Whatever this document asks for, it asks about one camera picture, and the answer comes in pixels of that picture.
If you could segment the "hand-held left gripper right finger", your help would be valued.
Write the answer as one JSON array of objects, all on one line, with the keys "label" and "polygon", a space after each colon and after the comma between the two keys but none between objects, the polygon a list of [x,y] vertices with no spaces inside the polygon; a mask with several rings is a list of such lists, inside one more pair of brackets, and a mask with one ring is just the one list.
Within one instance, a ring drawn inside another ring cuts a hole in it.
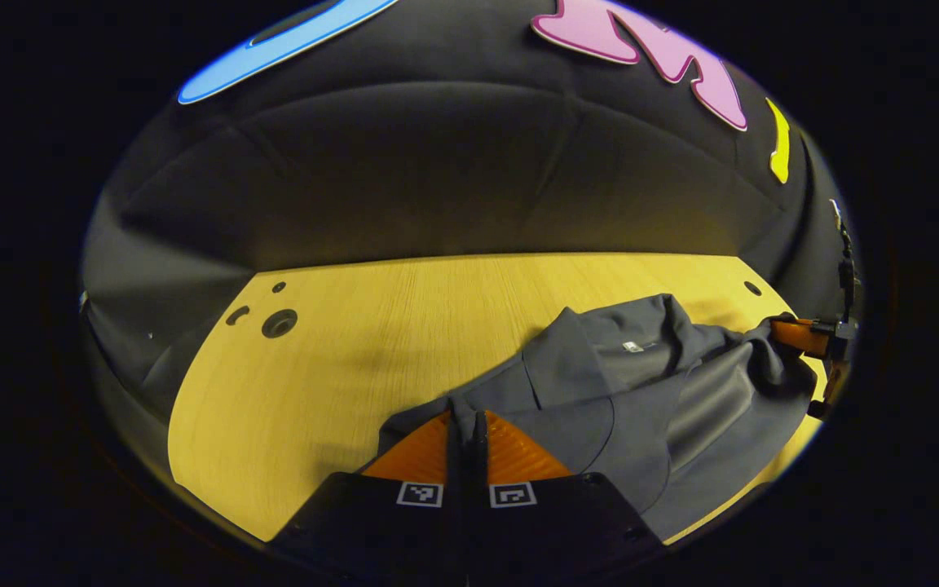
[{"label": "hand-held left gripper right finger", "polygon": [[664,553],[606,475],[570,472],[495,413],[474,417],[466,450],[471,576],[619,576]]}]

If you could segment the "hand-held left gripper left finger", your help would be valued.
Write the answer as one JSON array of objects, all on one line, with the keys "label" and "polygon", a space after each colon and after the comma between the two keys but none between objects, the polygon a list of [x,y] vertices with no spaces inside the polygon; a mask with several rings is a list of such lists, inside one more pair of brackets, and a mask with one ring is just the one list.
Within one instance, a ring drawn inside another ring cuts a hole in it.
[{"label": "hand-held left gripper left finger", "polygon": [[355,473],[334,472],[271,539],[323,573],[463,573],[457,428],[432,417]]}]

